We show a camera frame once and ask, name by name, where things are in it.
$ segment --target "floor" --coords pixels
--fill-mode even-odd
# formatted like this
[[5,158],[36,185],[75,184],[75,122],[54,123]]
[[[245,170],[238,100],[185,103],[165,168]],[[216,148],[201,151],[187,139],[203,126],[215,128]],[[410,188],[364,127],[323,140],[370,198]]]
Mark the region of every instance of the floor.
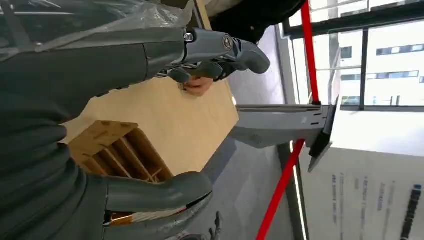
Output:
[[[272,63],[265,74],[246,71],[230,76],[237,104],[284,103],[275,39],[275,29],[271,27],[259,44]],[[220,211],[223,217],[220,240],[255,239],[282,172],[276,147],[256,149],[227,137],[203,172],[214,183],[213,198],[187,231],[208,236],[209,228],[214,226],[215,212]],[[267,239],[294,239],[286,196]]]

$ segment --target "screw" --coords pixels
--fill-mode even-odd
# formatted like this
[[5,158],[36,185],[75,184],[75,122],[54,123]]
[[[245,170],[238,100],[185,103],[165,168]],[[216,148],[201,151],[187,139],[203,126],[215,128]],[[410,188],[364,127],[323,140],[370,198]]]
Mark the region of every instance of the screw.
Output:
[[195,37],[193,36],[193,34],[191,34],[191,33],[184,34],[184,41],[193,42],[194,39],[195,39]]
[[224,41],[223,41],[223,43],[224,43],[224,48],[226,49],[226,50],[231,50],[232,48],[233,48],[233,42],[232,42],[232,40],[230,39],[230,36],[224,36]]

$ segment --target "red pole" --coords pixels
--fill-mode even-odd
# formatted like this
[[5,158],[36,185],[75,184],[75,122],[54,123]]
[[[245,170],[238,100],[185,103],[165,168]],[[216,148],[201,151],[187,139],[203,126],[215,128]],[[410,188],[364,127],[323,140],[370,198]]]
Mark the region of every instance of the red pole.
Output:
[[306,1],[303,5],[301,13],[312,101],[313,103],[319,103],[320,97],[318,94],[317,67],[315,65],[314,41],[312,38],[311,15],[309,12],[308,1]]
[[[317,67],[315,65],[315,54],[314,54],[314,41],[312,36],[312,26],[311,26],[311,16],[309,11],[309,1],[306,0],[305,4],[301,9],[302,23],[303,23],[303,32],[304,32],[304,41],[305,41],[305,50],[309,71],[310,79],[310,89],[312,93],[313,103],[319,103],[320,97],[318,94],[318,84],[317,84]],[[265,217],[262,220],[259,231],[256,236],[256,240],[265,240],[268,230],[270,229],[273,218],[277,212],[277,208],[280,204],[281,198],[283,197],[284,191],[286,190],[287,185],[289,184],[290,178],[293,174],[293,167],[296,165],[301,150],[305,144],[304,139],[299,139],[294,145],[293,152],[291,153],[284,170],[282,171],[281,178],[275,188],[274,194],[272,196],[271,202],[269,203],[268,209],[266,210]]]
[[273,218],[276,214],[277,208],[280,204],[281,198],[283,197],[284,191],[289,184],[290,178],[293,174],[293,167],[296,165],[299,155],[301,154],[302,147],[304,146],[305,140],[297,140],[294,145],[293,152],[288,158],[285,168],[282,171],[281,178],[275,188],[274,195],[272,196],[271,202],[269,203],[268,210],[266,210],[265,217],[260,225],[259,232],[257,233],[256,240],[264,240],[267,236],[268,230],[270,229]]

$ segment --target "metal bracket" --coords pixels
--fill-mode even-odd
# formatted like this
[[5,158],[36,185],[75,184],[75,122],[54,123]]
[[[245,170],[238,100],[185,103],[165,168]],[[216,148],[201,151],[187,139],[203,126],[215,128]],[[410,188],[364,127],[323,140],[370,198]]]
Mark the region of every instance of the metal bracket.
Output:
[[229,135],[255,148],[304,139],[312,157],[309,171],[330,148],[337,105],[238,105],[240,120]]

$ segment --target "wooden board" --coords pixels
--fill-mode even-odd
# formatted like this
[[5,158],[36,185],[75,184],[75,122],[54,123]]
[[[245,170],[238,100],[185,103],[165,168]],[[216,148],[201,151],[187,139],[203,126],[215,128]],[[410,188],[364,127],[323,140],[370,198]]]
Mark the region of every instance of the wooden board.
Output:
[[[210,28],[203,1],[197,3]],[[80,117],[64,124],[64,141],[96,120],[137,123],[173,175],[201,171],[239,119],[232,96],[227,80],[195,97],[170,78],[154,78],[93,98]]]
[[136,123],[94,121],[69,142],[70,154],[81,165],[136,128]]

